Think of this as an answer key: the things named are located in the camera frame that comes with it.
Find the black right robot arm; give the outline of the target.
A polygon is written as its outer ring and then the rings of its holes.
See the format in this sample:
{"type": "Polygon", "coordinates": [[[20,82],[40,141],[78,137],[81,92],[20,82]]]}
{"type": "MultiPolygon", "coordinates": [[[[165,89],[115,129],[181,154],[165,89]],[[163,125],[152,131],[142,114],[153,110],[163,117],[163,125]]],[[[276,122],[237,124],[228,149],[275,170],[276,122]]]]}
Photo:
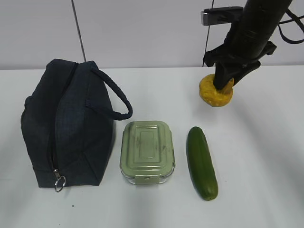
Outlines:
{"type": "Polygon", "coordinates": [[[237,84],[258,69],[260,58],[276,49],[269,39],[288,10],[289,0],[248,0],[244,7],[205,9],[201,13],[204,26],[231,24],[219,47],[204,55],[204,63],[216,66],[213,85],[217,90],[233,79],[237,84]]]}

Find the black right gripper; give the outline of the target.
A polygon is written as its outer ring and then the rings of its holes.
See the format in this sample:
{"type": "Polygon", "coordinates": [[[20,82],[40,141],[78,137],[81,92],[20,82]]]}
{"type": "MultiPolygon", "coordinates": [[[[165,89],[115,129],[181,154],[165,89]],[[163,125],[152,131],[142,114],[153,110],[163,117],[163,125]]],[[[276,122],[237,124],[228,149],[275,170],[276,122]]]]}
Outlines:
{"type": "Polygon", "coordinates": [[[272,55],[276,45],[260,36],[226,37],[224,43],[204,54],[203,62],[211,67],[216,64],[214,86],[222,90],[234,78],[234,85],[261,66],[260,59],[272,55]],[[240,64],[234,74],[234,64],[240,64]]]}

